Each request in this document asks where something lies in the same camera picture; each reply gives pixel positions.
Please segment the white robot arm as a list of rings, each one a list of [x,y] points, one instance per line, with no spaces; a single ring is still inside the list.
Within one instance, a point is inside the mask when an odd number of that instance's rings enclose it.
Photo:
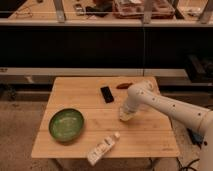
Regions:
[[[127,99],[119,109],[122,121],[130,120],[141,104],[148,105],[203,136],[198,171],[213,171],[213,110],[178,101],[153,92],[150,81],[142,81],[127,89]]]

